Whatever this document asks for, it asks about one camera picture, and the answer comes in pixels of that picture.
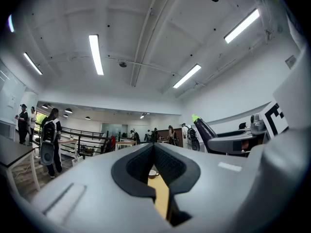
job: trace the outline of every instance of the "black railing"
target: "black railing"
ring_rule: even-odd
[[[39,123],[35,123],[35,128],[38,129],[37,130],[37,134],[39,137],[41,137],[41,124]],[[65,138],[70,139],[70,136],[77,136],[78,139],[76,139],[78,141],[78,147],[77,147],[77,154],[79,156],[93,156],[93,153],[107,153],[107,152],[111,152],[115,150],[115,144],[112,144],[112,137],[103,137],[103,133],[97,133],[97,132],[90,132],[90,131],[82,131],[82,130],[75,130],[75,129],[70,129],[70,128],[66,128],[66,127],[62,127],[62,135],[68,135],[68,136],[64,136]],[[104,141],[104,142],[94,142],[94,141],[87,141],[84,140],[83,138],[88,138],[88,139],[92,139],[92,140],[100,140],[100,141]],[[99,147],[96,146],[91,146],[90,143],[94,143],[94,144],[98,144]],[[59,142],[60,144],[60,149],[66,152],[70,152],[73,153],[74,152],[74,147],[70,147],[64,144],[61,144],[61,142]]]
[[[62,129],[62,134],[68,134],[72,136],[77,136],[78,137],[78,147],[77,147],[77,154],[79,156],[93,156],[94,153],[107,153],[115,150],[115,144],[112,144],[113,138],[112,137],[102,137],[102,133],[95,133],[95,132],[88,132],[88,133],[93,133],[93,134],[81,134],[81,133],[76,133],[74,130],[71,131],[66,131],[66,128],[63,127]],[[83,138],[88,138],[92,140],[100,140],[104,142],[94,142],[94,141],[87,141],[84,140]]]

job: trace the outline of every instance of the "bag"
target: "bag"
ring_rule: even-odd
[[[54,121],[46,122],[42,128],[41,136],[41,163],[44,165],[50,165],[54,158],[54,141],[56,139],[56,123],[58,119]]]

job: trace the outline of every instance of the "woman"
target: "woman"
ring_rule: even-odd
[[[175,135],[175,130],[170,125],[169,126],[169,136],[167,138],[169,139],[169,144],[171,144],[171,145],[175,145],[175,143],[174,143],[174,135]]]
[[[31,107],[31,114],[29,115],[30,120],[30,132],[29,132],[29,143],[33,142],[34,130],[35,130],[35,122],[37,121],[37,115],[35,114],[35,108]]]
[[[41,124],[42,130],[46,123],[49,123],[52,121],[56,124],[56,131],[57,131],[57,136],[54,140],[54,163],[55,163],[57,172],[60,173],[63,170],[63,168],[62,168],[62,159],[60,157],[60,151],[59,151],[59,146],[58,146],[58,140],[60,139],[62,127],[60,125],[60,121],[58,120],[58,109],[57,108],[53,108],[50,115],[43,119],[42,124]],[[48,165],[47,167],[49,170],[50,177],[55,178],[55,171],[53,168],[53,164]]]

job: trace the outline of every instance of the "desk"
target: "desk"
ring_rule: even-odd
[[[13,122],[12,120],[0,117],[0,123],[8,125],[9,126],[9,134],[8,134],[8,138],[13,139],[13,141],[15,141],[15,126],[16,123]]]
[[[66,149],[66,150],[62,150],[61,148],[64,148],[64,146],[62,146],[63,144],[68,144],[70,143],[70,147],[68,147],[69,149]],[[68,139],[68,138],[64,138],[64,137],[61,137],[60,140],[58,140],[58,145],[59,145],[59,149],[60,149],[60,153],[65,155],[65,156],[69,156],[69,157],[72,157],[72,158],[76,158],[78,153],[77,153],[77,150],[78,150],[78,140],[76,139]]]
[[[121,141],[121,142],[117,142],[116,143],[116,150],[119,150],[120,146],[126,146],[126,147],[131,147],[136,145],[136,141],[129,141],[129,142],[125,142],[125,141]]]
[[[13,192],[16,194],[19,193],[13,178],[12,168],[17,166],[27,157],[30,158],[31,171],[33,173],[35,187],[38,191],[40,191],[37,174],[35,173],[34,148],[19,144],[0,135],[0,167],[1,170],[6,173],[8,182],[10,183]]]
[[[170,142],[170,141],[168,141],[168,140],[158,140],[157,142],[158,143],[166,143],[166,142]]]
[[[161,175],[154,179],[148,178],[148,185],[155,189],[155,208],[159,211],[160,215],[166,219],[166,212],[169,204],[169,188],[165,184]]]

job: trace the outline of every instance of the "ceiling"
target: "ceiling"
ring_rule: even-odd
[[[265,41],[266,10],[230,44],[224,40],[255,0],[25,0],[12,15],[8,46],[43,84],[97,76],[88,36],[98,34],[102,82],[156,90],[179,98],[199,89]],[[27,52],[39,76],[22,54]],[[124,60],[126,68],[119,66]],[[196,63],[202,66],[180,88],[173,85]],[[99,89],[97,84],[89,84]]]
[[[48,105],[48,109],[44,109],[42,107],[43,104],[47,104]],[[72,114],[68,114],[70,117],[75,118],[75,114],[81,114],[81,112],[105,112],[108,114],[112,114],[112,115],[128,115],[128,116],[134,116],[137,117],[137,119],[139,119],[141,117],[141,115],[143,113],[147,113],[147,112],[138,112],[138,111],[126,111],[126,110],[112,110],[112,109],[103,109],[103,108],[95,108],[95,107],[86,107],[86,106],[81,106],[81,105],[73,105],[73,104],[62,104],[62,103],[46,103],[43,101],[39,101],[37,104],[37,108],[39,108],[40,111],[45,112],[46,114],[49,114],[52,110],[52,108],[57,108],[59,110],[59,114],[60,116],[63,116],[64,114],[68,114],[65,112],[65,110],[67,108],[70,108],[72,110]],[[165,114],[161,114],[161,113],[150,113],[148,115],[146,115],[145,117],[155,117],[155,116],[162,116]]]

